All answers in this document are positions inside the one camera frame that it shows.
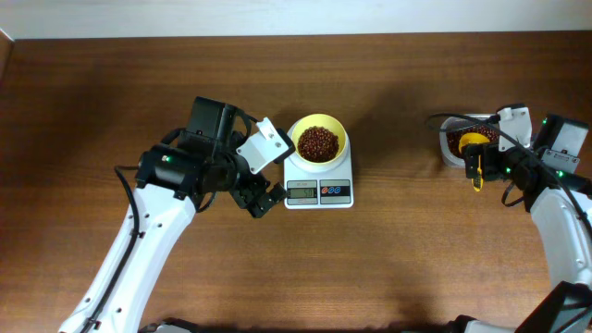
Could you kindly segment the yellow measuring scoop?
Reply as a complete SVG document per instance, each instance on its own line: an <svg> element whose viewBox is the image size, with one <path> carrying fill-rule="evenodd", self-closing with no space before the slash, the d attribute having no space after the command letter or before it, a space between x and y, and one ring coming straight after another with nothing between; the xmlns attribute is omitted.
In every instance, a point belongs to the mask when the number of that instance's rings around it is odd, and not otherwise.
<svg viewBox="0 0 592 333"><path fill-rule="evenodd" d="M485 135L469 132L463 134L459 141L459 152L462 154L465 175L471 180L473 189L480 192L483 188L483 170L481 167L483 147L490 143Z"/></svg>

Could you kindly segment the yellow plastic bowl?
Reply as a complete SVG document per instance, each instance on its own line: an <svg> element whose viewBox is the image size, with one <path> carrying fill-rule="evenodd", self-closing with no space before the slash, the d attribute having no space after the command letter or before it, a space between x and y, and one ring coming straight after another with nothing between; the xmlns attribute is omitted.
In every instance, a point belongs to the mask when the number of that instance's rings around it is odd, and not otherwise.
<svg viewBox="0 0 592 333"><path fill-rule="evenodd" d="M324 166L343 157L349 139L343 125L326 114L312 114L295 123L290 138L304 162Z"/></svg>

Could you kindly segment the clear plastic container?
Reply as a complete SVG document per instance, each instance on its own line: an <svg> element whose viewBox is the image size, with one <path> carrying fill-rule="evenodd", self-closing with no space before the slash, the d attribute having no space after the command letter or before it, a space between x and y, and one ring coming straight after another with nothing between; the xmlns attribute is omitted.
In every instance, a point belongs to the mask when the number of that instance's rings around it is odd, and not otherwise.
<svg viewBox="0 0 592 333"><path fill-rule="evenodd" d="M443 130L443 132L439 133L442 159L448 167L454 168L464 168L464 160L459 151L460 139L464 134L482 134L491 142L497 142L500 137L495 130L457 117L448 117L441 124L440 128Z"/></svg>

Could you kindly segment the white digital kitchen scale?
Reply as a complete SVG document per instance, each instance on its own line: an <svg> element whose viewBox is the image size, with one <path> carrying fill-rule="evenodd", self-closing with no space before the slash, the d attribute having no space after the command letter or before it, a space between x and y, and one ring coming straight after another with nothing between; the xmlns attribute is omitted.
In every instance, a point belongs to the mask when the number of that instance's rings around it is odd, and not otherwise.
<svg viewBox="0 0 592 333"><path fill-rule="evenodd" d="M339 149L334 159L324 163L310 162L299 151L284 161L284 188L288 209L340 209L354 204L352 153L347 131L334 117L312 114L295 122L288 134L297 144L311 127L322 127L338 137Z"/></svg>

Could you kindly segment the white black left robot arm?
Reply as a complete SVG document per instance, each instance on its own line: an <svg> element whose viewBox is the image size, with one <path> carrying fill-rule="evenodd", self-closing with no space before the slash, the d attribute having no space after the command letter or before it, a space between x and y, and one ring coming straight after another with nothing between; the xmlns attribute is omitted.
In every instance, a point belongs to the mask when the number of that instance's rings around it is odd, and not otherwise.
<svg viewBox="0 0 592 333"><path fill-rule="evenodd" d="M62 332L135 332L172 248L220 192L254 218L287 192L262 171L295 151L268 118L197 97L189 123L142 153L135 183L122 183L129 208L99 272Z"/></svg>

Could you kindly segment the red adzuki beans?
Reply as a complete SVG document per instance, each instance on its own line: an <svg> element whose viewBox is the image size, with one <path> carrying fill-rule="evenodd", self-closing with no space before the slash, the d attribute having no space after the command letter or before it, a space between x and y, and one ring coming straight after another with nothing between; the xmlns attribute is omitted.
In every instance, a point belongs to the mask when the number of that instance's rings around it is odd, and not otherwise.
<svg viewBox="0 0 592 333"><path fill-rule="evenodd" d="M461 138L464 134L468 134L468 133L477 133L480 134L482 136L485 136L490 142L497 142L499 140L499 134L495 131L495 130L491 130L487 127L483 127L483 126L475 126L475 127L471 127L468 129L460 129L460 130L455 130L453 132L449 132L446 134L447 137L447 143L449 146L449 150L450 152L458 157L458 158L463 158L463 155L461 154L460 151L460 141Z"/></svg>
<svg viewBox="0 0 592 333"><path fill-rule="evenodd" d="M299 155L313 163L325 163L339 152L339 137L324 127L306 129L298 140Z"/></svg>

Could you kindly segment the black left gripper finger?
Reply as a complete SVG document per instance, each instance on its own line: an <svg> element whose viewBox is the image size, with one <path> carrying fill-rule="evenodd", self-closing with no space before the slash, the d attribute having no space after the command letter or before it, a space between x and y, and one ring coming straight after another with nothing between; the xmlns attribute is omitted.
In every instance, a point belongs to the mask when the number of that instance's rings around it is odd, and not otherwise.
<svg viewBox="0 0 592 333"><path fill-rule="evenodd" d="M291 156L291 155L292 155L292 154L293 154L295 151L296 151L296 148L295 148L295 146L294 146L294 143L293 143L293 142L290 142L290 143L288 144L288 148L287 148L287 150L286 150L284 153L282 153L282 154L281 154L279 157L277 157L277 158L274 160L274 163L275 163L275 164L277 164L277 165L278 165L278 164L282 164L282 163L283 163L283 162L284 162L284 161L285 161L287 158L289 158L289 157L290 157L290 156Z"/></svg>
<svg viewBox="0 0 592 333"><path fill-rule="evenodd" d="M276 204L280 204L286 197L287 191L280 183L276 183L274 187L268 191L263 192L253 203L251 203L247 210L254 218L263 217Z"/></svg>

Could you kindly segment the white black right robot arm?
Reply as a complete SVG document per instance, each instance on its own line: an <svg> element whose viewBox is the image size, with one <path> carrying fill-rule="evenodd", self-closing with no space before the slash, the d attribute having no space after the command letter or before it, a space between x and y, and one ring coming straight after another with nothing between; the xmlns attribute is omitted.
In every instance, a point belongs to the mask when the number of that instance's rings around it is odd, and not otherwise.
<svg viewBox="0 0 592 333"><path fill-rule="evenodd" d="M549 114L537 135L525 105L493 115L445 115L442 136L458 142L466 177L480 191L488 181L517 188L546 255L551 293L516 329L584 332L591 325L591 181L575 175L587 124Z"/></svg>

